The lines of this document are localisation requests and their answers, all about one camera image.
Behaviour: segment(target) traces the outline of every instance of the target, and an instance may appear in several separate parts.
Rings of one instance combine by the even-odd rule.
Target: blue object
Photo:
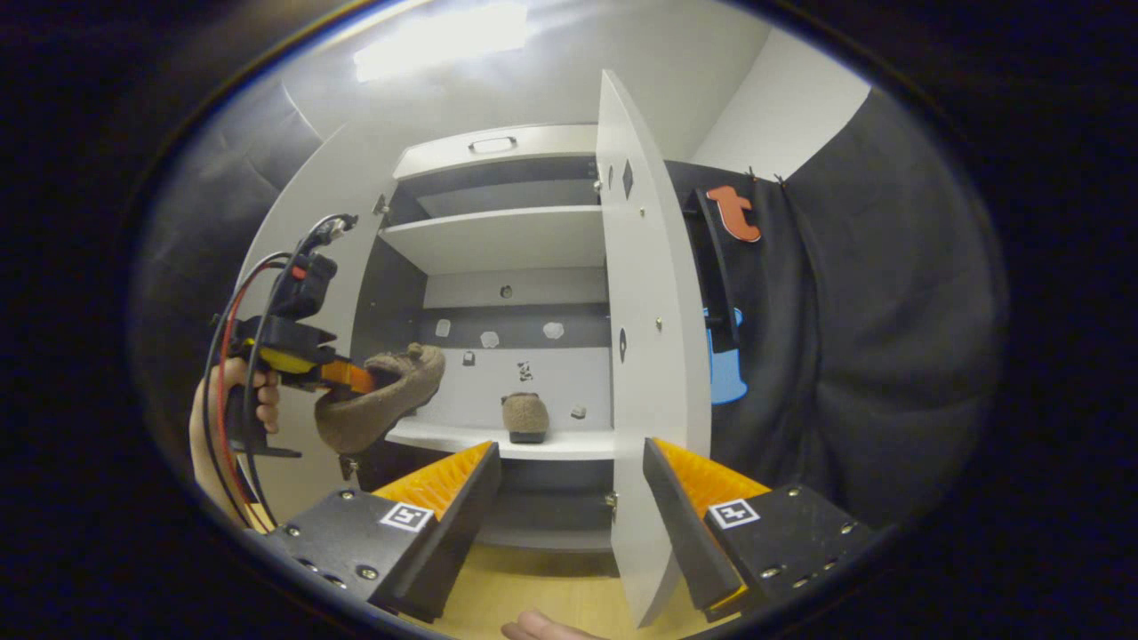
[[[708,310],[703,310],[707,318]],[[735,326],[743,323],[743,312],[735,310]],[[732,348],[716,353],[711,344],[711,329],[708,329],[708,355],[711,361],[711,404],[727,404],[747,395],[747,383],[739,372],[739,350]]]

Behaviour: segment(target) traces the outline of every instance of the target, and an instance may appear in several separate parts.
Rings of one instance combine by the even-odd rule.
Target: red cable
[[[233,461],[233,454],[229,449],[229,438],[225,436],[225,360],[229,358],[229,340],[233,335],[233,321],[237,319],[237,310],[241,305],[241,298],[245,297],[245,292],[248,289],[249,285],[257,277],[258,273],[264,271],[267,265],[257,269],[253,276],[246,281],[241,290],[237,292],[237,297],[233,298],[233,309],[229,312],[229,320],[225,322],[225,333],[221,340],[221,362],[217,363],[217,435],[221,436],[221,450],[225,458],[225,470],[230,473],[230,477],[237,490],[241,493],[241,498],[245,503],[249,506],[249,512],[253,517],[257,519],[257,524],[261,525],[265,532],[272,531],[265,526],[264,520],[255,509],[253,509],[253,498],[245,491],[245,485],[241,484],[240,478],[237,475],[237,463]]]

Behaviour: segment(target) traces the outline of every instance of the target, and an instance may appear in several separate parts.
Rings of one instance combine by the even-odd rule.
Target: open cabinet door
[[[711,444],[707,334],[679,203],[628,91],[601,76],[596,163],[612,319],[612,551],[634,623],[652,622],[679,569],[644,479],[644,438]]]

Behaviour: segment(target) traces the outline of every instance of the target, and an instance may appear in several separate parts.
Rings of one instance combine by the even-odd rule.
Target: wooden floor
[[[708,624],[692,607],[683,580],[660,616],[635,629],[611,555],[541,553],[476,544],[467,556],[443,617],[434,624],[406,617],[462,640],[501,639],[501,626],[527,609],[610,640],[676,639]]]

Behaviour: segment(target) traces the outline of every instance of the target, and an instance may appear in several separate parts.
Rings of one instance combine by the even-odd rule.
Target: shelf
[[[379,233],[428,276],[604,265],[600,206],[511,208],[397,224]]]
[[[462,133],[407,147],[393,178],[419,175],[510,159],[592,156],[595,124],[510,126]]]
[[[504,428],[457,427],[403,418],[387,434],[389,442],[456,452],[494,440],[498,456],[516,460],[609,460],[611,429],[595,432],[551,430],[542,444],[513,444]]]

